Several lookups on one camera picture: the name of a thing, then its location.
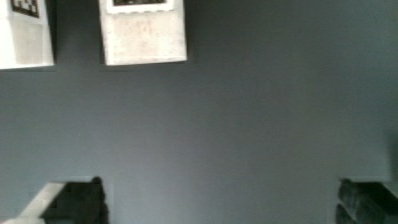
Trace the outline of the translucent gripper left finger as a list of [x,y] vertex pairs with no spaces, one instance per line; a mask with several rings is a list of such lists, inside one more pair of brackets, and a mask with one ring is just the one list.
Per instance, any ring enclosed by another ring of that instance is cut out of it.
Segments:
[[49,182],[10,224],[110,224],[101,178]]

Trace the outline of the translucent gripper right finger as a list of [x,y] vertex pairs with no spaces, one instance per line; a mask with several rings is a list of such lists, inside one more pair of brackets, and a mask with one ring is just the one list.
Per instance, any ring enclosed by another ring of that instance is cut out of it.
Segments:
[[380,182],[341,180],[335,224],[398,224],[398,196]]

